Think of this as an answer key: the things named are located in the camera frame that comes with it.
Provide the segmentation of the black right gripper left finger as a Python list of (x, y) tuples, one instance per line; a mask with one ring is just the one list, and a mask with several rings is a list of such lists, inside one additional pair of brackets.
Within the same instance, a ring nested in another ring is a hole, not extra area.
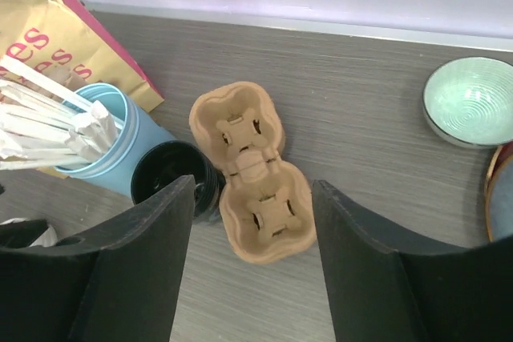
[(183, 176), (144, 202), (52, 247), (44, 219), (1, 228), (4, 341), (169, 339), (194, 212)]

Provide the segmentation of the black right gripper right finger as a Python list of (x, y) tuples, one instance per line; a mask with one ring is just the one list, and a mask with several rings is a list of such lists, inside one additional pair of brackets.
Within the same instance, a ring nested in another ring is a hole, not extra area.
[(421, 235), (313, 184), (339, 341), (509, 341), (512, 240), (465, 248)]

